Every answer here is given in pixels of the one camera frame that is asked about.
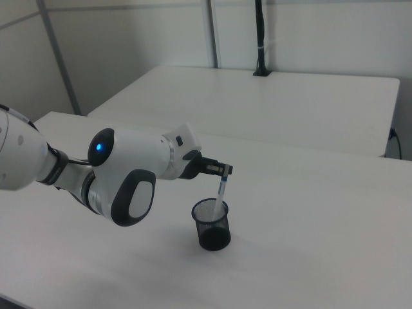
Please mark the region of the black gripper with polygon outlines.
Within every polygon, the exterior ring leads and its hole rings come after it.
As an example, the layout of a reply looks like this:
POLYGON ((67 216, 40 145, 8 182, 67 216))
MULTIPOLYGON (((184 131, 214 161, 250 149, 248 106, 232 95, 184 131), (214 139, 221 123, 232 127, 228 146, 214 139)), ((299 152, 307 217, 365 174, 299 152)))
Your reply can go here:
POLYGON ((232 174, 233 166, 229 164, 221 163, 217 160, 205 158, 201 153, 197 153, 186 165, 183 173, 179 176, 179 179, 192 180, 200 173, 228 176, 232 174))

